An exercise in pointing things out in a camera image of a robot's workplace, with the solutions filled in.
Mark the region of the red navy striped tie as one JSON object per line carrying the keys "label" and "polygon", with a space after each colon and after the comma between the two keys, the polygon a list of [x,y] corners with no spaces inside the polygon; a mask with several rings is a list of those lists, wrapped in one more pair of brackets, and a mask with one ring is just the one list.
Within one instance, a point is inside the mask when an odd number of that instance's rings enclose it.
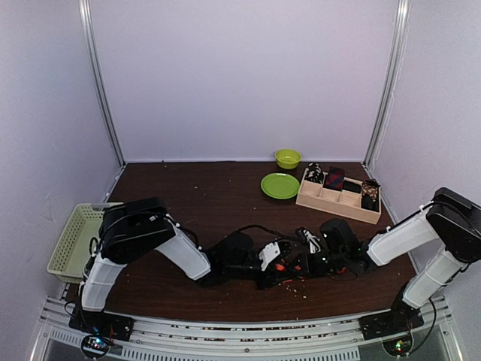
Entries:
{"label": "red navy striped tie", "polygon": [[302,268],[300,265],[293,265],[287,263],[274,264],[275,278],[278,282],[288,281],[305,281],[315,278],[334,277],[337,275],[344,275],[347,271],[346,267],[340,270],[329,269],[328,271],[321,271],[320,273],[310,272],[308,268]]}

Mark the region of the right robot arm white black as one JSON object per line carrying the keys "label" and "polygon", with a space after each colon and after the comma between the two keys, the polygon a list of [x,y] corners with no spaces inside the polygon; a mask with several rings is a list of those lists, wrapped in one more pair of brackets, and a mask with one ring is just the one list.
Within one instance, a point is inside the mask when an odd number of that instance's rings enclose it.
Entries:
{"label": "right robot arm white black", "polygon": [[307,275],[324,277],[347,268],[360,274],[385,266],[393,259],[427,244],[442,246],[425,268],[400,289],[385,324],[400,332],[439,289],[480,259],[480,206],[449,188],[438,189],[427,205],[392,227],[360,242],[340,218],[324,222],[320,235],[301,227],[295,234],[308,248]]}

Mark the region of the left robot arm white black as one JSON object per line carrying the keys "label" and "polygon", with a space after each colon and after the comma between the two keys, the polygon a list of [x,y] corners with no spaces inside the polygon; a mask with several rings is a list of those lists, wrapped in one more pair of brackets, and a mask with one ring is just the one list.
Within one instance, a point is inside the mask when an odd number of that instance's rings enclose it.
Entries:
{"label": "left robot arm white black", "polygon": [[112,205],[104,210],[97,235],[89,241],[89,260],[79,286],[78,320],[92,334],[108,326],[107,298],[122,270],[157,251],[202,287],[233,279],[258,280],[286,246],[298,236],[284,235],[265,226],[275,241],[255,250],[246,228],[236,229],[214,246],[204,249],[198,236],[169,214],[159,198]]}

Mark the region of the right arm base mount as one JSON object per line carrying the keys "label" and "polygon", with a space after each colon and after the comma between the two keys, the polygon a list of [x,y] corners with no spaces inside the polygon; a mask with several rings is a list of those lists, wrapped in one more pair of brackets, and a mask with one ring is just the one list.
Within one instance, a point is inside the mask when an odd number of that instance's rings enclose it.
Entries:
{"label": "right arm base mount", "polygon": [[413,308],[402,299],[396,299],[388,311],[358,319],[364,340],[408,332],[424,325],[419,308]]}

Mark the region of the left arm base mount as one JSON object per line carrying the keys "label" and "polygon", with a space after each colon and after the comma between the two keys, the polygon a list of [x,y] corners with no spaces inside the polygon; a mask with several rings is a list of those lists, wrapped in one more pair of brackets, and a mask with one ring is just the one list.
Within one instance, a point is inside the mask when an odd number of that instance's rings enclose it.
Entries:
{"label": "left arm base mount", "polygon": [[84,311],[79,304],[76,304],[68,325],[81,332],[100,335],[108,341],[129,341],[134,319],[103,311]]}

